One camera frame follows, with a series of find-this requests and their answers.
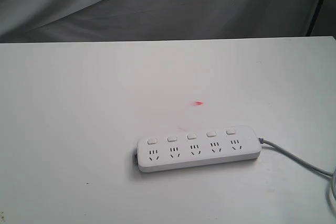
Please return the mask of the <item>white five-socket power strip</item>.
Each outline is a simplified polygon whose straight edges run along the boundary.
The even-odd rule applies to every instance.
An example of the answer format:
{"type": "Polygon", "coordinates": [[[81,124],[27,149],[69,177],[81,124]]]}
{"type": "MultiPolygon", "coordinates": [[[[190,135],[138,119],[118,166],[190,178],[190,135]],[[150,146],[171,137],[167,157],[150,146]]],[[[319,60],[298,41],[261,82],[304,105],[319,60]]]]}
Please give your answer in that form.
{"type": "Polygon", "coordinates": [[[137,142],[138,168],[143,173],[257,159],[261,144],[248,126],[161,133],[137,142]]]}

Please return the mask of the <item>grey backdrop cloth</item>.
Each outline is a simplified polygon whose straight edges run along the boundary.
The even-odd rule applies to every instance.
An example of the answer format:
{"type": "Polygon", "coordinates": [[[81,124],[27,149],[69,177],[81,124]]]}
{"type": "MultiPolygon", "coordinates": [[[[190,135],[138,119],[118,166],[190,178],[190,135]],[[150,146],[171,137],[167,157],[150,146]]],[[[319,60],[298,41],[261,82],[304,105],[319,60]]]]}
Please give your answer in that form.
{"type": "Polygon", "coordinates": [[[304,36],[317,0],[1,0],[1,42],[304,36]]]}

